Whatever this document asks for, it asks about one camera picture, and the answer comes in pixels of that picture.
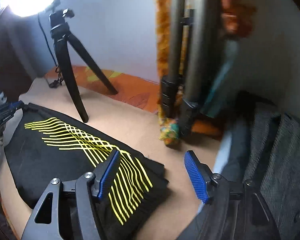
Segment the black pants with yellow stripes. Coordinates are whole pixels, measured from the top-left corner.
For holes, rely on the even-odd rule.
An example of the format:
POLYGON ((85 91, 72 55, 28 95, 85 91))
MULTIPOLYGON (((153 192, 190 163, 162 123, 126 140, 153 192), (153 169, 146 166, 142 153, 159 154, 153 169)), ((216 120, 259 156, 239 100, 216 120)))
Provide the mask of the black pants with yellow stripes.
POLYGON ((164 165, 68 115, 32 103, 5 147, 19 196, 34 208, 52 178, 69 181, 92 171, 113 149, 121 161, 97 214, 107 239, 132 239, 167 198, 164 165))

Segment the folded grey tripod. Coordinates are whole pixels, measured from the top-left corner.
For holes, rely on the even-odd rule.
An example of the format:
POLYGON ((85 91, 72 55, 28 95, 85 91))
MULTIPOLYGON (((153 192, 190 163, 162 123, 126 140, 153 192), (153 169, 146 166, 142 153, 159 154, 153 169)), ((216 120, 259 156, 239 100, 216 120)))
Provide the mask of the folded grey tripod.
POLYGON ((178 88, 183 87, 178 137, 191 133, 218 71, 220 0, 171 0, 168 73, 161 80, 161 105, 168 118, 175 115, 178 88))

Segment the grey houndstooth folded garment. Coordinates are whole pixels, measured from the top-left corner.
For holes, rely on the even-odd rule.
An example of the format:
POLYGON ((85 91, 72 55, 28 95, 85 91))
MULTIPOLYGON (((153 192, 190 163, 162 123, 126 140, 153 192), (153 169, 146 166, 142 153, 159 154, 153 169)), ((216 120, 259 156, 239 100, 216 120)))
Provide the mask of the grey houndstooth folded garment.
POLYGON ((275 219, 282 239, 300 232, 300 119, 258 104, 251 128, 244 179, 252 179, 275 219))

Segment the dark navy folded garment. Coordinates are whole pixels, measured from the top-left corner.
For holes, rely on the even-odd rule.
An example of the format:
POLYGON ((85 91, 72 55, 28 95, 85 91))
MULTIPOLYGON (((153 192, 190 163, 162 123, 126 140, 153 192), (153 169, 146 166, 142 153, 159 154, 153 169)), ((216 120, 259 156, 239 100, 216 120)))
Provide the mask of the dark navy folded garment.
POLYGON ((249 122, 237 119, 223 134, 213 166, 213 173, 229 181, 241 182, 249 163, 251 130, 249 122))

